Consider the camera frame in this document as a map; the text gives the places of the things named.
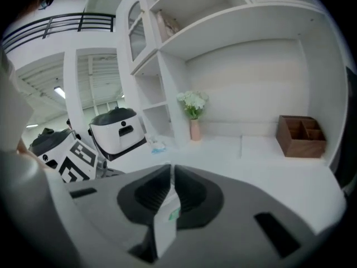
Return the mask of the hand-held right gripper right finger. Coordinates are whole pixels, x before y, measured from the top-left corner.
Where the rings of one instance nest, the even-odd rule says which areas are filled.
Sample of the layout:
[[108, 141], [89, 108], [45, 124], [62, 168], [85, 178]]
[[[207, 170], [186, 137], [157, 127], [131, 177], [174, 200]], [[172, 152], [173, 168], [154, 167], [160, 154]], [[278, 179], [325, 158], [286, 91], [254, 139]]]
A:
[[252, 184], [175, 167], [182, 205], [168, 267], [298, 267], [328, 238], [345, 204], [306, 214]]

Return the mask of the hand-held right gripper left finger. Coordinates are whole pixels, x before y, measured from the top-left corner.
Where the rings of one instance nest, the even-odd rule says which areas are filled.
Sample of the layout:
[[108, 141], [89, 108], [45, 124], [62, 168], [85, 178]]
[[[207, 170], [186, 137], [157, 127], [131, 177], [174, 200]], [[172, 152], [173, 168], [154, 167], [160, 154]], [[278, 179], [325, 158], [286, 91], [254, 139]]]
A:
[[49, 176], [60, 220], [91, 267], [151, 264], [172, 244], [171, 165], [65, 184]]

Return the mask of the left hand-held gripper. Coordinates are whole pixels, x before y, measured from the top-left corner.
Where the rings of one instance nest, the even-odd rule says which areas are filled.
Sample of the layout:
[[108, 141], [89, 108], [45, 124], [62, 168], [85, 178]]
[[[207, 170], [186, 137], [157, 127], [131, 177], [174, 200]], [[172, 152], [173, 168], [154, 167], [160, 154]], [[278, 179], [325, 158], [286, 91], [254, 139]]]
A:
[[94, 117], [88, 134], [94, 148], [82, 142], [73, 129], [45, 128], [28, 149], [58, 172], [63, 182], [74, 183], [119, 175], [120, 171], [109, 168], [108, 162], [146, 143], [138, 115], [131, 108], [116, 107]]

